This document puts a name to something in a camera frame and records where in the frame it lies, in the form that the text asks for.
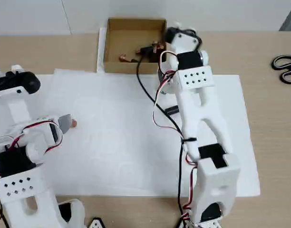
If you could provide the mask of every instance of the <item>scissors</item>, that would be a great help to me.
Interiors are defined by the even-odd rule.
[[[286,63],[286,64],[283,64],[283,65],[278,65],[277,62],[280,61],[280,60],[289,60],[290,62],[289,63]],[[282,55],[282,56],[277,56],[276,58],[274,58],[271,62],[271,67],[274,69],[274,70],[285,70],[287,69],[288,71],[285,71],[284,73],[282,73],[280,75],[280,80],[283,82],[283,83],[286,83],[286,84],[291,84],[291,80],[288,80],[286,77],[291,75],[291,56],[290,55]]]

